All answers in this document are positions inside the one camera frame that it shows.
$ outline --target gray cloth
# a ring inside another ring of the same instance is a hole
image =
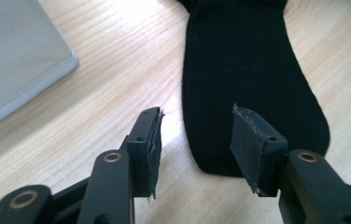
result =
[[[0,120],[77,63],[36,0],[0,0]]]

